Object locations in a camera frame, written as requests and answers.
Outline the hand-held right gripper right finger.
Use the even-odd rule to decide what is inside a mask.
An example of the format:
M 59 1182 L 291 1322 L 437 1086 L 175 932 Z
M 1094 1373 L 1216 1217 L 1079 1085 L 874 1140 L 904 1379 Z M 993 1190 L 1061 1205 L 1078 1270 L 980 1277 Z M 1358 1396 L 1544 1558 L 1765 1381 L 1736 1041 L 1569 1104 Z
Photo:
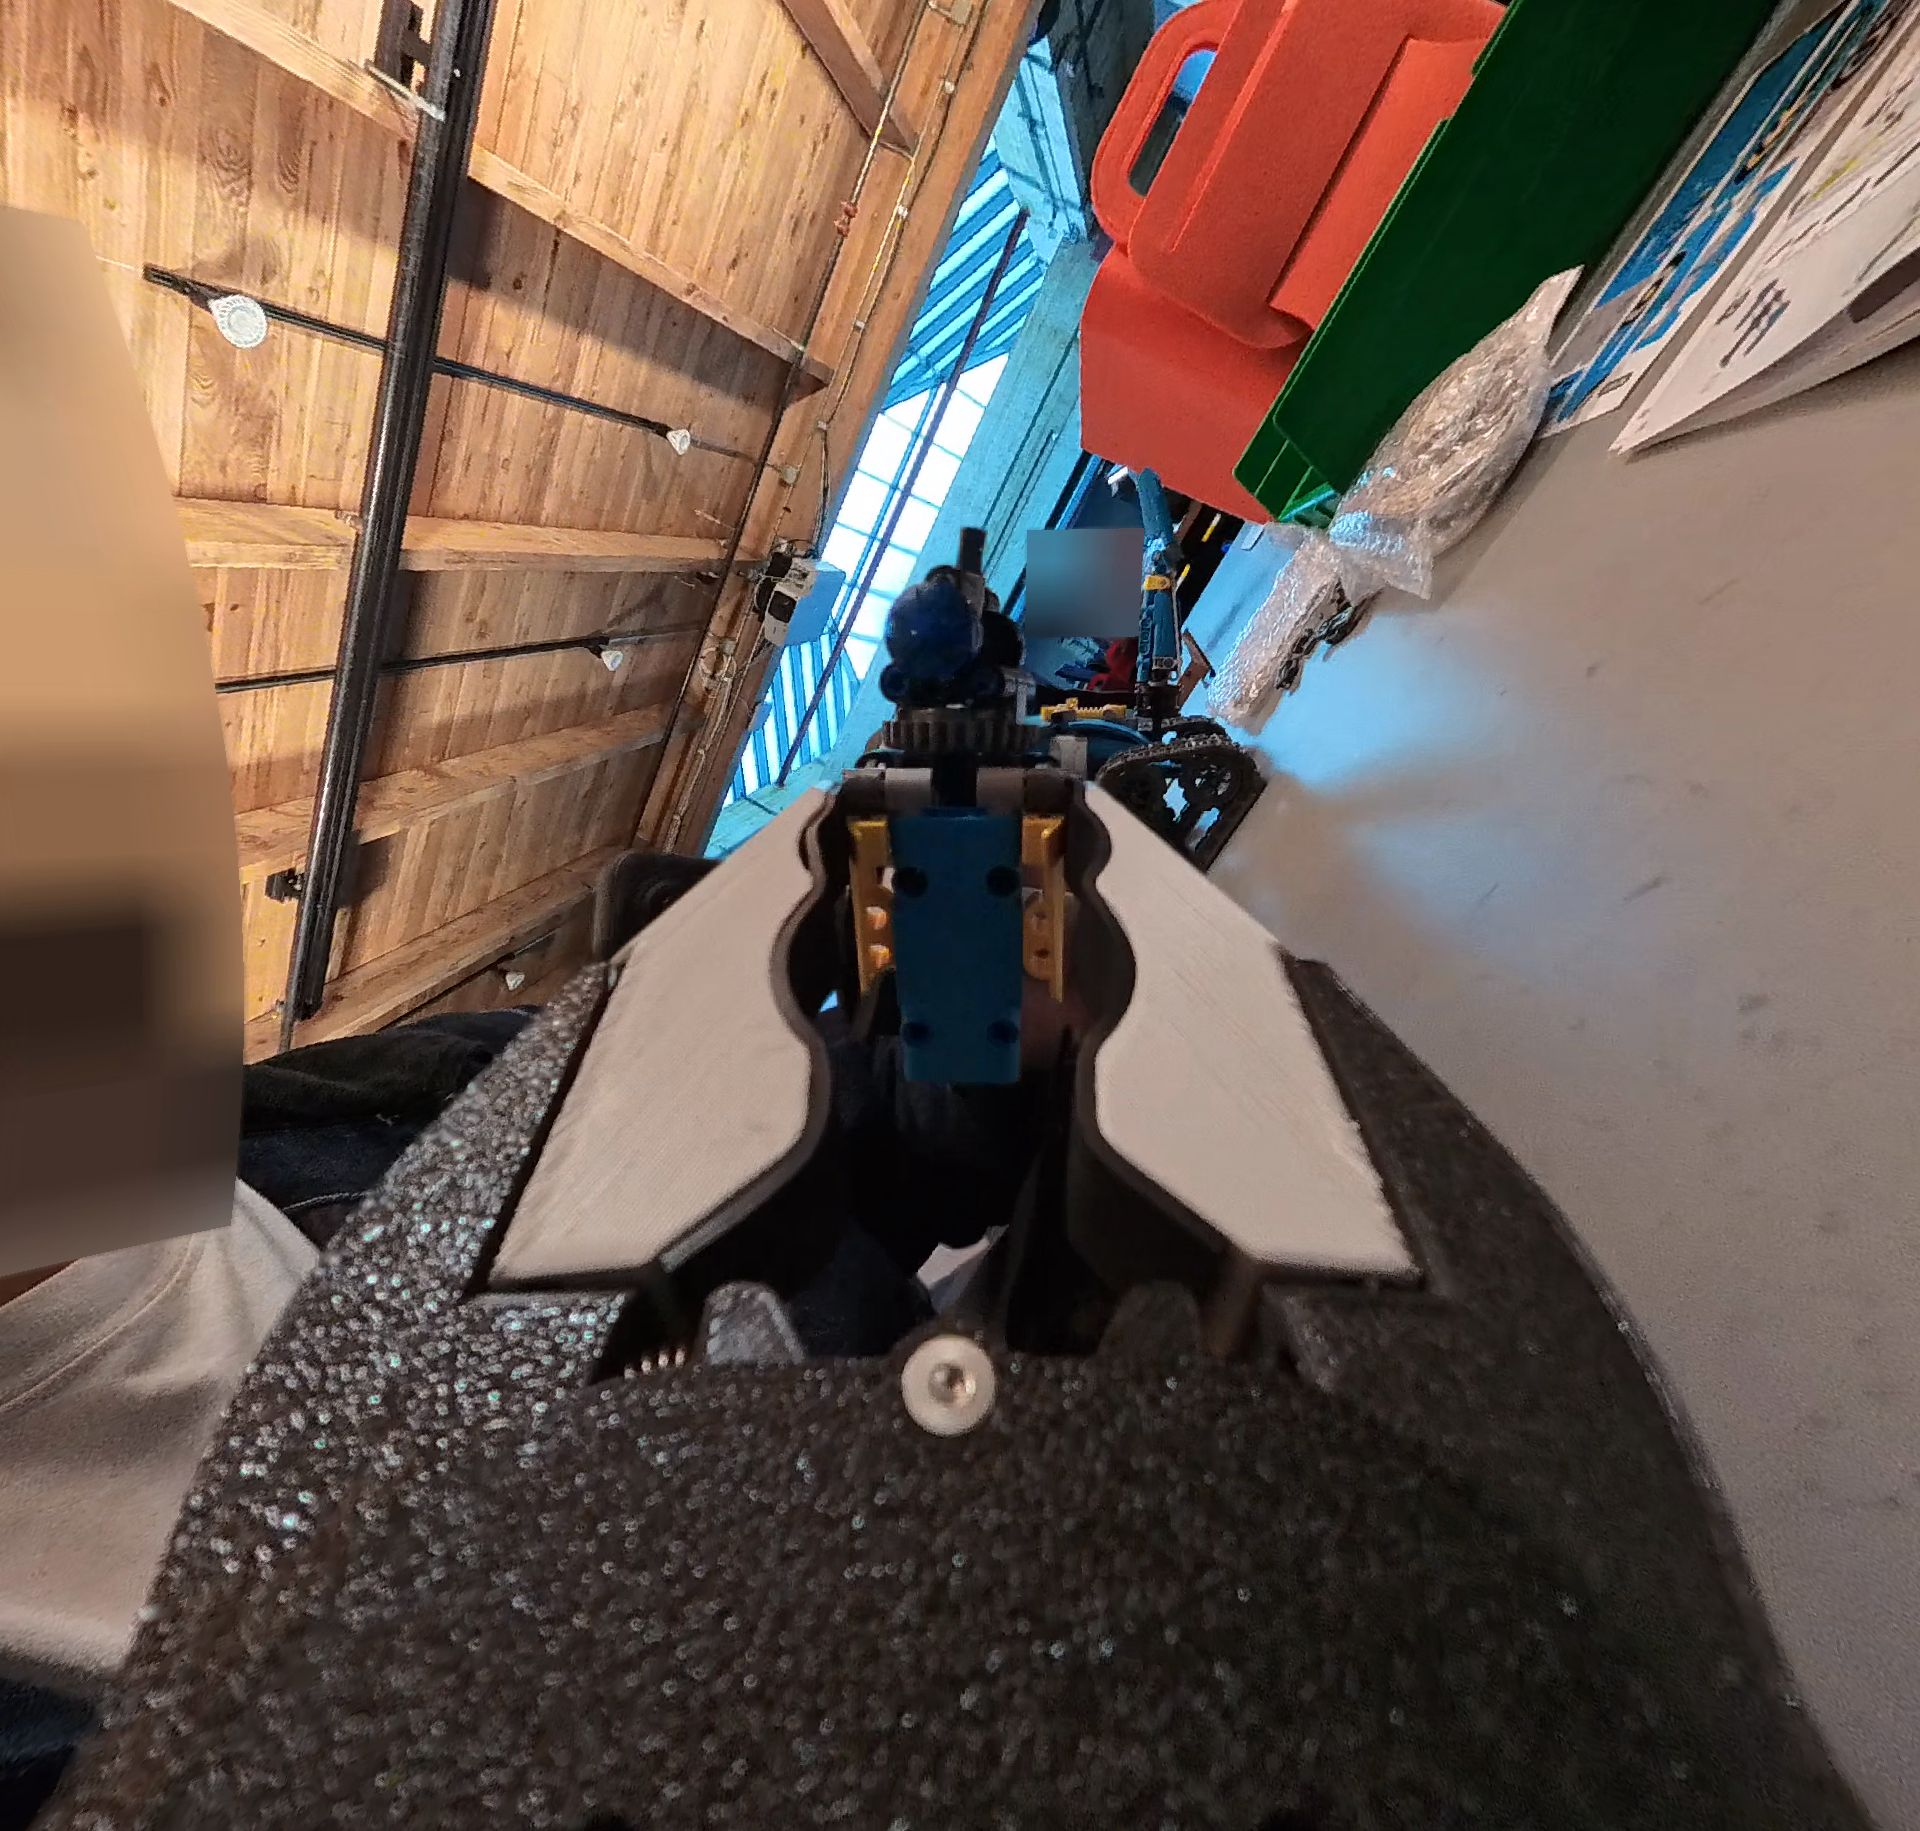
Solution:
M 1179 1285 L 1210 1329 L 1265 1287 L 1416 1289 L 1279 942 L 1100 786 L 1066 817 L 1066 886 L 1066 1239 L 1099 1283 Z

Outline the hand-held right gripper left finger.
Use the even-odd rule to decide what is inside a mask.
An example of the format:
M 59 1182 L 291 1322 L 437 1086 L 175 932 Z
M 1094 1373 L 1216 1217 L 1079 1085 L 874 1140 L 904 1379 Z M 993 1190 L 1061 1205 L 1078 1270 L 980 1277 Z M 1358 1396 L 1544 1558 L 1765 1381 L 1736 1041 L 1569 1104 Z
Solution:
M 838 1250 L 838 872 L 809 788 L 614 956 L 599 1015 L 492 1252 L 491 1293 L 732 1280 L 788 1300 Z

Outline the blue black toy brick assembly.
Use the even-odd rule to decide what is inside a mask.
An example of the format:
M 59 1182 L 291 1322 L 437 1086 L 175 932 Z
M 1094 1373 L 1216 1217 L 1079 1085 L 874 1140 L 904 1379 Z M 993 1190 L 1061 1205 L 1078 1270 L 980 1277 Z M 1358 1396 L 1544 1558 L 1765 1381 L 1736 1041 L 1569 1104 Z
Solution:
M 844 778 L 853 814 L 1066 814 L 1069 780 L 1031 713 L 1019 627 L 990 592 L 986 552 L 987 531 L 962 527 L 956 555 L 891 604 L 886 718 Z

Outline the blue yellow toy brick body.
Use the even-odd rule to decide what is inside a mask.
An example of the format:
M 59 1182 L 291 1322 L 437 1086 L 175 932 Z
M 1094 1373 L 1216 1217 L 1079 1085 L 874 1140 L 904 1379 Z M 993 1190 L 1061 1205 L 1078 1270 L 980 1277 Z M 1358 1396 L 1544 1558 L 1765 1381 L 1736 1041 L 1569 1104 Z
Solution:
M 893 985 L 904 1076 L 1015 1085 L 1026 985 L 1065 999 L 1065 817 L 929 808 L 845 836 L 859 988 Z

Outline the tracked toy brick vehicle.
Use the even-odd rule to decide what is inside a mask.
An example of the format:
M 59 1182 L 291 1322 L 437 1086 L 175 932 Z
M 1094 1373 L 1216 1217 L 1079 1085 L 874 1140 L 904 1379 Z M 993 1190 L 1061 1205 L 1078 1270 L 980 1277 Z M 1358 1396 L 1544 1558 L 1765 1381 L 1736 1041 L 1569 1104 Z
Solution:
M 1081 681 L 1038 686 L 1038 718 L 1084 748 L 1079 773 L 1107 788 L 1163 843 L 1209 868 L 1261 791 L 1260 767 L 1227 728 L 1188 713 L 1213 665 L 1183 623 L 1181 531 L 1160 479 L 1130 474 L 1143 530 L 1140 634 Z

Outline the clear bag with black links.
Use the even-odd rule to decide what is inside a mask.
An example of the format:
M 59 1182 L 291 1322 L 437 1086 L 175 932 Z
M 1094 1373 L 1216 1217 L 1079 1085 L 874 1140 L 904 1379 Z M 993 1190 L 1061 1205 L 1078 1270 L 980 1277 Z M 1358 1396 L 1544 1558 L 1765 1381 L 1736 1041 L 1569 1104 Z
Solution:
M 1322 647 L 1358 629 L 1384 589 L 1379 564 L 1296 523 L 1243 530 L 1201 597 L 1209 713 L 1256 734 Z

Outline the person's dark denim jacket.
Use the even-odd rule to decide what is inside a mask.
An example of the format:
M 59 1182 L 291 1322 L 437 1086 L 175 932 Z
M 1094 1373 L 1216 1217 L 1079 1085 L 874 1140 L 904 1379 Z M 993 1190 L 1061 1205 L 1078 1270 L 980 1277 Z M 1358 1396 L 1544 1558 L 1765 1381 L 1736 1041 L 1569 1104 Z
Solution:
M 319 1252 L 534 1016 L 455 1011 L 250 1065 L 240 1179 Z M 822 1031 L 831 1149 L 820 1164 L 834 1166 L 838 1250 L 811 1287 L 779 1301 L 804 1349 L 870 1356 L 931 1317 L 918 1277 L 931 1252 L 968 1248 L 1013 1217 L 1050 1086 L 1044 1073 L 1015 1086 L 918 1085 L 904 1079 L 896 1037 L 855 1040 L 838 1011 Z M 59 1270 L 29 1273 L 3 1306 Z M 113 1676 L 87 1695 L 3 1676 L 3 1826 L 27 1826 L 45 1805 Z

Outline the white ceiling device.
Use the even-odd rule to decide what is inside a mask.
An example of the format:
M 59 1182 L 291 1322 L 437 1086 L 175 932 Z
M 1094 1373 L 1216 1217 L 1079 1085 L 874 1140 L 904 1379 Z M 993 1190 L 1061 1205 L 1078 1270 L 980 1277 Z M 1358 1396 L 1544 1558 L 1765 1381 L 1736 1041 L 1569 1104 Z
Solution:
M 760 578 L 751 594 L 751 610 L 767 646 L 785 646 L 791 627 L 804 599 L 813 589 L 820 564 L 809 546 L 795 552 L 777 543 L 765 557 Z

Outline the large clear plastic bag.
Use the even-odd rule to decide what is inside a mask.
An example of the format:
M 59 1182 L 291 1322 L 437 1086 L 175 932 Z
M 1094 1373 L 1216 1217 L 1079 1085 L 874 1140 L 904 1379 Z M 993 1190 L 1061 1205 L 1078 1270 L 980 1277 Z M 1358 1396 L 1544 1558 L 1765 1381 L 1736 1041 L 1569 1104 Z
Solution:
M 1427 599 L 1439 557 L 1480 523 L 1531 445 L 1550 384 L 1550 333 L 1581 269 L 1531 295 L 1405 407 L 1335 506 L 1341 594 Z

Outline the black ceiling pipe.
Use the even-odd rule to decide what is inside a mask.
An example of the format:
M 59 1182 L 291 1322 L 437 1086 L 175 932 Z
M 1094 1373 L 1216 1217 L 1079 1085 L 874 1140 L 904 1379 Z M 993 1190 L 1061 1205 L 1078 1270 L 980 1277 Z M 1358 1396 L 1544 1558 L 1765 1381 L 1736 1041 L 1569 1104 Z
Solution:
M 437 0 L 278 1047 L 323 1001 L 496 0 Z

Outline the orange felt bag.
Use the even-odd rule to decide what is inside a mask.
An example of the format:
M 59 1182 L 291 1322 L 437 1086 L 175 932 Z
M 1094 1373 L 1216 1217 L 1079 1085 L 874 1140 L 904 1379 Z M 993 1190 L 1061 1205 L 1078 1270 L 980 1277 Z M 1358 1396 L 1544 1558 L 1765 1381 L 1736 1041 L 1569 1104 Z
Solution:
M 1499 0 L 1199 0 L 1141 52 L 1093 161 L 1081 448 L 1243 522 L 1239 464 Z

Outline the person's white shirt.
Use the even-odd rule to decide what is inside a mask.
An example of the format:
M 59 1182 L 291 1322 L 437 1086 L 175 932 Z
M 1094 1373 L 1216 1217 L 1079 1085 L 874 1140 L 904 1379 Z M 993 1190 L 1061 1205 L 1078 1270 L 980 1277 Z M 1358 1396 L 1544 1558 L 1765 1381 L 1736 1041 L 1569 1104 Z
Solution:
M 233 1185 L 226 1229 L 77 1261 L 2 1311 L 2 1671 L 62 1694 L 121 1666 L 215 1425 L 317 1262 Z

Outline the green plastic bin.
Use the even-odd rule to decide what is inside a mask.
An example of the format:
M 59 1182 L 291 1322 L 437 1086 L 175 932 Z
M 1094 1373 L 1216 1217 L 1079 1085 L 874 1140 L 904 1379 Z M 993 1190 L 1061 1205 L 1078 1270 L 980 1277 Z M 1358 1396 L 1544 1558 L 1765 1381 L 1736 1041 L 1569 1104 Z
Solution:
M 1783 0 L 1513 0 L 1235 466 L 1270 519 L 1352 485 L 1414 396 L 1600 259 Z

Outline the blue sticker sheet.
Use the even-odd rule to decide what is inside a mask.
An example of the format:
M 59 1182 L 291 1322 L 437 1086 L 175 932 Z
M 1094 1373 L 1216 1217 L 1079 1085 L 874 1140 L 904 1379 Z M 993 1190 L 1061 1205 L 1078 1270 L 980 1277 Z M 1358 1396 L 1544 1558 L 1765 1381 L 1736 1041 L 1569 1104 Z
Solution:
M 1844 0 L 1746 83 L 1555 361 L 1546 438 L 1615 412 L 1725 280 L 1910 23 L 1915 0 Z

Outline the open instruction booklet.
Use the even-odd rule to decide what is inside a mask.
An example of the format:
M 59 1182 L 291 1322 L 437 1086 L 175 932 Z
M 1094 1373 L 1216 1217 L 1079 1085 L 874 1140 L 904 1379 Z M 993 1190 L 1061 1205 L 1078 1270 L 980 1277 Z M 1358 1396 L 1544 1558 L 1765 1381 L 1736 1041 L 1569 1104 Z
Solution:
M 1918 19 L 1741 259 L 1709 317 L 1620 429 L 1639 453 L 1783 404 L 1918 336 Z

